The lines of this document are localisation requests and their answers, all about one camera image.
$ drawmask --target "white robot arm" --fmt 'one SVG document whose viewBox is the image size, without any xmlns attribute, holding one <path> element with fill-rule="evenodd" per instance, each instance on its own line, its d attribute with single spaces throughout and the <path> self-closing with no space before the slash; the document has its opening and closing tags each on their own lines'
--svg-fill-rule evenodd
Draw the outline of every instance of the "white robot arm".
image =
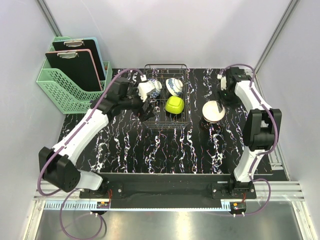
<svg viewBox="0 0 320 240">
<path fill-rule="evenodd" d="M 263 157 L 261 153 L 268 151 L 275 142 L 275 130 L 279 136 L 282 113 L 279 109 L 272 109 L 265 102 L 257 91 L 255 83 L 250 81 L 251 77 L 243 75 L 238 67 L 228 69 L 226 76 L 218 75 L 218 78 L 221 79 L 219 95 L 223 103 L 233 106 L 243 103 L 248 112 L 248 118 L 242 132 L 244 150 L 233 175 L 235 182 L 249 183 Z M 276 129 L 266 110 L 271 112 Z"/>
<path fill-rule="evenodd" d="M 55 155 L 42 178 L 65 192 L 75 188 L 93 191 L 102 188 L 100 191 L 105 192 L 102 186 L 103 178 L 95 172 L 76 169 L 77 160 L 92 138 L 120 114 L 121 110 L 132 110 L 141 121 L 153 117 L 152 106 L 144 110 L 143 105 L 148 95 L 155 90 L 155 87 L 146 81 L 139 83 L 137 87 L 130 87 L 126 78 L 118 78 L 97 109 L 95 106 L 98 99 L 92 103 L 91 109 L 63 140 L 51 149 L 42 148 L 39 152 L 40 171 Z"/>
</svg>

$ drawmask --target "clipboard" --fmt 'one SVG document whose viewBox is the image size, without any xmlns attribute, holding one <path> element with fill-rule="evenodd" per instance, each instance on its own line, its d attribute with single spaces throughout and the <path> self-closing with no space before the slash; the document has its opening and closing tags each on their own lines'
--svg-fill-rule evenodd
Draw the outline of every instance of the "clipboard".
<svg viewBox="0 0 320 240">
<path fill-rule="evenodd" d="M 45 56 L 52 68 L 60 69 L 84 91 L 102 91 L 97 68 L 89 49 L 50 51 Z"/>
<path fill-rule="evenodd" d="M 52 43 L 56 51 L 89 49 L 91 51 L 93 61 L 100 81 L 106 79 L 105 66 L 101 58 L 98 40 L 95 37 L 87 37 L 81 39 L 59 40 Z"/>
</svg>

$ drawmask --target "wire dish rack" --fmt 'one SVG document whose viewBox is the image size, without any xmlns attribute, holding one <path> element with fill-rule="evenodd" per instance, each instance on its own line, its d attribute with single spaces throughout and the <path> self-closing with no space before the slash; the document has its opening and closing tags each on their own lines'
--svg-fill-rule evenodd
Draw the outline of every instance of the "wire dish rack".
<svg viewBox="0 0 320 240">
<path fill-rule="evenodd" d="M 147 64 L 144 66 L 146 78 L 157 79 L 162 84 L 161 93 L 157 98 L 150 98 L 144 104 L 146 109 L 153 106 L 154 117 L 144 121 L 143 124 L 150 129 L 184 129 L 190 122 L 191 107 L 188 101 L 187 66 L 185 64 Z M 169 113 L 165 110 L 167 100 L 172 96 L 167 87 L 166 80 L 179 79 L 183 83 L 182 95 L 184 109 L 180 114 Z"/>
</svg>

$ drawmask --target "black mounting bracket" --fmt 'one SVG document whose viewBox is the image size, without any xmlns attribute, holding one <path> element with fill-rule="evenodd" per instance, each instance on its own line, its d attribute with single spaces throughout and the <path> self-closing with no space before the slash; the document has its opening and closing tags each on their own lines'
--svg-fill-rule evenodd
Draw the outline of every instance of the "black mounting bracket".
<svg viewBox="0 0 320 240">
<path fill-rule="evenodd" d="M 231 175 L 226 183 L 212 183 L 211 184 L 213 199 L 256 199 L 256 189 L 252 181 L 240 182 L 236 181 L 235 177 Z"/>
</svg>

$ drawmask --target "red wire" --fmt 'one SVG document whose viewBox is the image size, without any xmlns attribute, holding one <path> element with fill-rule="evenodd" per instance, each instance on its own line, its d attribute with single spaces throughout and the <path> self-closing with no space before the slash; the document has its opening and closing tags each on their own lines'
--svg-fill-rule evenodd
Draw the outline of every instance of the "red wire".
<svg viewBox="0 0 320 240">
<path fill-rule="evenodd" d="M 242 203 L 246 200 L 246 193 L 243 194 L 243 200 Z"/>
</svg>

